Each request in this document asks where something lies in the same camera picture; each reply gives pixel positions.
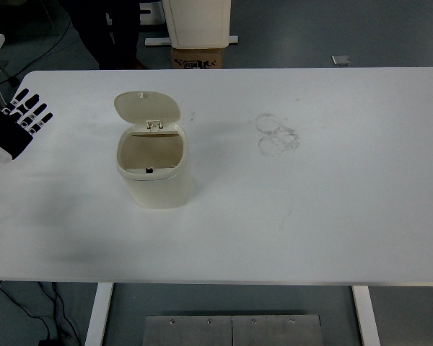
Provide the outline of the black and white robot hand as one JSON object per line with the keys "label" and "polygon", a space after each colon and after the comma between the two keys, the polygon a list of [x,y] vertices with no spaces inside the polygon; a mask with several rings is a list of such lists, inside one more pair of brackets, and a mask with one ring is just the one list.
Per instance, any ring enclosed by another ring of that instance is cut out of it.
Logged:
{"label": "black and white robot hand", "polygon": [[0,109],[0,166],[15,160],[53,117],[39,94],[23,89]]}

